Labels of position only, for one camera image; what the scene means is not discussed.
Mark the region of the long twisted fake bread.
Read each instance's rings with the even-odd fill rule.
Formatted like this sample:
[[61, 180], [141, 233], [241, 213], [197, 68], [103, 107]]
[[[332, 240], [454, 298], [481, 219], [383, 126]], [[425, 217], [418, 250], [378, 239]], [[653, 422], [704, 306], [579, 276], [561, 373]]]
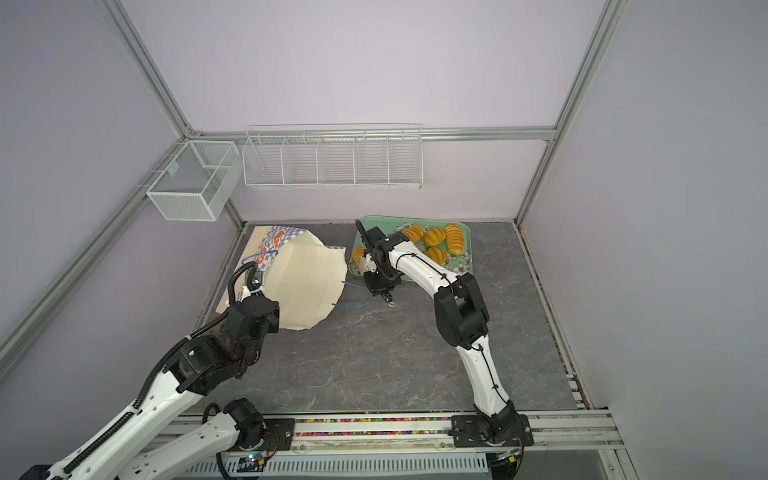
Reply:
[[356, 267], [360, 267], [361, 265], [361, 259], [365, 256], [365, 248], [363, 246], [356, 247], [352, 251], [351, 260], [355, 264]]

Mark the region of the orange round fake bread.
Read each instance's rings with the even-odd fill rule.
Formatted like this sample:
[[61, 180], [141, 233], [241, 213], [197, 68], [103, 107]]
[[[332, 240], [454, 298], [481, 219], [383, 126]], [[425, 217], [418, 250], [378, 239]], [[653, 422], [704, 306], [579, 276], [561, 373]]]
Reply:
[[447, 233], [443, 228], [433, 227], [426, 231], [423, 241], [427, 247], [437, 247], [446, 239]]

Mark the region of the blue checkered paper bag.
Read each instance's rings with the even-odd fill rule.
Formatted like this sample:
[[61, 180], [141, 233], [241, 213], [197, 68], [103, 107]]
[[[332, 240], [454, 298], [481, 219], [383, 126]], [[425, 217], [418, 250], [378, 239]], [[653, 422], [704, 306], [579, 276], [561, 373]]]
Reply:
[[335, 309], [355, 310], [373, 301], [341, 302], [346, 289], [367, 291], [347, 281], [347, 253], [305, 228], [257, 226], [245, 237], [236, 265], [255, 263], [257, 291], [279, 304], [279, 328], [301, 331], [317, 326]]

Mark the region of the ridged yellow fake bread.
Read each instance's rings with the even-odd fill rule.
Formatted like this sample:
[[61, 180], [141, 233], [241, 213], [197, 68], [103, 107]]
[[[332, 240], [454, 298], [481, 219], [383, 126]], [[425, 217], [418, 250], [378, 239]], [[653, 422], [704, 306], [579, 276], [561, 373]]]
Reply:
[[445, 227], [445, 232], [445, 247], [447, 252], [453, 256], [464, 255], [466, 245], [463, 228], [459, 224], [452, 223]]

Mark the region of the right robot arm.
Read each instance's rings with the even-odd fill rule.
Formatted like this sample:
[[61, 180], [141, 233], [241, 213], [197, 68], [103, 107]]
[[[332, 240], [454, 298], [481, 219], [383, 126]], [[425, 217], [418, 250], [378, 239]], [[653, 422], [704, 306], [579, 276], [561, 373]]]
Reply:
[[437, 330], [458, 353], [472, 388], [477, 431], [465, 437], [491, 446], [533, 445], [528, 418], [500, 381], [489, 344], [489, 311], [476, 278], [441, 266], [402, 232], [366, 229], [361, 220], [355, 226], [364, 246], [359, 269], [372, 295], [389, 301], [406, 276], [431, 296]]

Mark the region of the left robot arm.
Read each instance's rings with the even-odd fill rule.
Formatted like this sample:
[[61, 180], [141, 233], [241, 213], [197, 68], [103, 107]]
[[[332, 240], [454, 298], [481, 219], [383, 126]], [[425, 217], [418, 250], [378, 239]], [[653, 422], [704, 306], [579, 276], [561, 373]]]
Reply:
[[262, 450], [263, 415], [247, 399], [222, 407], [195, 430], [149, 449], [180, 414], [229, 379], [240, 379], [279, 329], [279, 305], [255, 278], [257, 264], [238, 267], [227, 284], [229, 305], [179, 340], [148, 374], [136, 398], [107, 426], [52, 465], [34, 465], [25, 479], [171, 479], [231, 448]]

